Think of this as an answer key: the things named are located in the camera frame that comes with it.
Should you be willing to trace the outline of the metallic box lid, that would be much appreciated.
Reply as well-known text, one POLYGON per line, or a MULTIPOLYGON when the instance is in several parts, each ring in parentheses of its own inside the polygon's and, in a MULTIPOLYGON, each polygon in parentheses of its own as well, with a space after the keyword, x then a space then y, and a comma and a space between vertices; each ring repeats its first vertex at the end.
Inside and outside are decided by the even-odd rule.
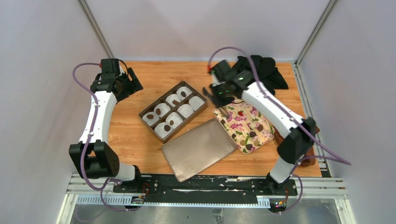
POLYGON ((187 131, 161 147, 178 182, 184 182, 237 149, 217 119, 187 131))

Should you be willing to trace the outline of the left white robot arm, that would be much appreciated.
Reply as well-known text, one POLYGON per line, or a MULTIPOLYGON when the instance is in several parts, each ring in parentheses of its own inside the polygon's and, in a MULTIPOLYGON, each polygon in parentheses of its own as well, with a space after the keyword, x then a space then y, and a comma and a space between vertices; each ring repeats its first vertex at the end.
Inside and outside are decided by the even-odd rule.
POLYGON ((143 187, 141 173, 136 165, 122 163, 108 144, 109 127, 113 110, 117 103, 132 94, 143 90, 143 86, 132 68, 120 59, 102 59, 96 65, 101 72, 87 87, 78 81, 76 71, 84 64, 77 65, 72 71, 74 81, 90 94, 90 111, 84 131, 76 144, 69 147, 69 155, 80 177, 94 190, 90 180, 107 178, 109 182, 125 187, 132 193, 143 187))

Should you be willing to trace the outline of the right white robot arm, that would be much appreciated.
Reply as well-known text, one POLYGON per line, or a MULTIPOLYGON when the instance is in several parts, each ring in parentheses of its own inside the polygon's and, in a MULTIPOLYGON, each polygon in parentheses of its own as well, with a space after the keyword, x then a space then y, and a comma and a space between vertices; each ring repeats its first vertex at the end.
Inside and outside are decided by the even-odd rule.
POLYGON ((260 81, 254 63, 251 63, 251 68, 252 71, 236 73, 226 60, 213 67, 209 66, 208 73, 214 79, 210 85, 213 93, 211 101, 229 118, 230 114, 225 108, 230 103, 225 103, 224 100, 238 97, 263 115, 283 137, 283 142, 277 148, 279 158, 266 177, 267 190, 278 195, 284 191, 285 183, 295 166, 312 147, 316 122, 311 117, 304 119, 290 111, 260 81))

